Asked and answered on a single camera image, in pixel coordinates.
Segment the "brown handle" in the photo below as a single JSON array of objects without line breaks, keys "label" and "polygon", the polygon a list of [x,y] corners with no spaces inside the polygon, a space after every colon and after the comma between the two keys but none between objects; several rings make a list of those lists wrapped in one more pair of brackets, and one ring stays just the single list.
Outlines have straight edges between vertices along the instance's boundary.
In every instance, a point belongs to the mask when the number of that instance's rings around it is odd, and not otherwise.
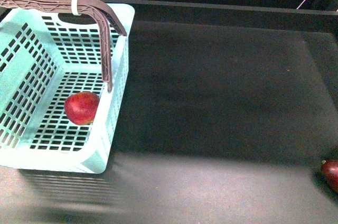
[{"label": "brown handle", "polygon": [[[0,6],[6,8],[36,9],[47,13],[72,13],[72,0],[0,0]],[[91,16],[99,26],[102,80],[108,84],[108,92],[112,90],[111,53],[109,24],[119,35],[127,32],[114,11],[100,0],[78,0],[79,14]]]}]

